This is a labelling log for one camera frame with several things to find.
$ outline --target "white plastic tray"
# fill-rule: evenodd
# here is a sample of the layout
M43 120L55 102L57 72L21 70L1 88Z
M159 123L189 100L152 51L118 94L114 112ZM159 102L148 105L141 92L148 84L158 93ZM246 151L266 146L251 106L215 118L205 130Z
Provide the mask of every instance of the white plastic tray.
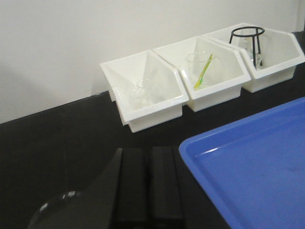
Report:
M288 32L264 28L265 33L259 36L263 56L263 66L259 70L254 68L247 51L238 46L242 38L233 37L232 44L229 44L231 31L244 26L254 25L240 23L203 34L202 37L212 39L219 44L234 48L240 52L252 78L250 82L243 85L243 88L252 93L291 79L295 71L295 66L305 62L304 53L295 36Z
M207 38L193 37L156 48L154 51L179 69L190 97L187 105L195 112L239 97L242 84L251 80L238 51ZM194 76L190 72L186 56L203 51L208 53L207 56L211 53L215 56L209 68L215 63L217 71L211 75L213 83L210 86L197 90L194 85L198 75Z
M133 133L182 115L182 105L188 96L178 70L154 52L141 52L100 66L122 124L129 125ZM146 95L135 98L136 84L146 79L152 82L145 89Z

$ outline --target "black wire stand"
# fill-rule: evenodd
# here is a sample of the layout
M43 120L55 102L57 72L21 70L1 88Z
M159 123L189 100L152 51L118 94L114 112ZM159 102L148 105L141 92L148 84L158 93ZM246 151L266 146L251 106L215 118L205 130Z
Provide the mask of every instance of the black wire stand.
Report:
M253 34L246 34L246 35L240 35L240 34L236 34L236 31L239 30L243 30L243 29L255 29L255 33ZM230 37L230 41L229 43L231 44L232 42L232 38L235 37L251 37L252 38L252 48L253 48L253 65L256 68L256 53L255 53L255 37L256 37L256 41L257 41L257 48L258 48L258 53L261 54L261 47L260 47L260 43L259 43L259 35L262 35L265 32L265 30L261 27L257 27L257 26L243 26L240 28L236 28L234 30L232 30L231 32L231 37Z

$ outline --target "black object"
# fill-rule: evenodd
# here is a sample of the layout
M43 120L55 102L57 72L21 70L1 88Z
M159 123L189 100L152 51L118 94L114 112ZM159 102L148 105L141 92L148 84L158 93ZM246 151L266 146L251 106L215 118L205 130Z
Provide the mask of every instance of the black object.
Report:
M115 229L148 227L146 166L139 148L123 150Z
M109 229L115 205L122 149L118 149L103 173L60 211L35 225L35 229Z
M239 31L239 30L243 30L243 29L255 29L255 33L253 34L247 34L247 35L239 35L239 34L235 34L234 32ZM257 40L257 48L258 48L258 53L261 54L261 47L259 44L259 35L262 35L265 32L265 30L261 27L257 27L257 26L243 26L243 27L239 27L237 29L232 30L231 32L231 37L230 37L230 41L229 43L232 42L232 38L235 37L252 37L252 49L253 49L253 65L256 68L256 53L255 53L255 37Z
M151 153L150 199L153 228L182 229L183 213L171 147L154 147Z

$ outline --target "glassware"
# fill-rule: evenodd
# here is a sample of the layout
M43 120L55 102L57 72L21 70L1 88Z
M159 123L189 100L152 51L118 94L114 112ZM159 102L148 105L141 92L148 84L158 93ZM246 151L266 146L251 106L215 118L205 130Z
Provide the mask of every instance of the glassware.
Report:
M49 199L33 215L27 229L35 229L50 215L67 206L71 201L81 196L79 191L70 191Z
M201 73L204 68L206 68L202 83L198 87L195 87L195 90L209 87L221 81L220 78L222 76L223 66L221 61L214 54L211 56L211 54L206 51L194 52L188 54L186 60L188 62L188 75L193 86L196 86Z

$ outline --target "blue tray rim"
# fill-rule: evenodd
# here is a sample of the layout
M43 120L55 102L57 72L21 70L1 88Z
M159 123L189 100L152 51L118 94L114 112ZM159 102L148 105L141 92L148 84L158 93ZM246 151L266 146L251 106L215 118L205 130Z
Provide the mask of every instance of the blue tray rim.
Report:
M200 141L204 138L216 135L218 133L228 131L230 129L233 129L237 126L244 125L248 122L252 122L254 120L260 119L262 117L266 117L269 115L272 115L276 112L280 112L286 109L289 109L291 107L297 106L299 104L305 103L305 97L292 100L290 102L278 105L276 107L270 108L268 110L259 112L257 114L253 114L251 116L245 117L243 119L234 121L232 123L223 125L221 127L212 129L210 131L192 136L190 138L185 139L180 145L179 145L179 152L181 155L181 158L183 159L184 163L190 170L190 172L195 177L196 181L200 184L200 186L204 189L204 191L207 193L207 196L209 199L213 202L215 207L218 209L218 211L223 216L224 220L229 224L229 226L233 229L247 229L243 226L243 224L240 222L240 220L236 217L236 215L226 206L224 201L222 200L221 196L219 196L216 192L214 192L214 187L210 182L205 178L205 176L201 173L201 171L193 165L192 158L186 153L186 148L189 144L193 142Z

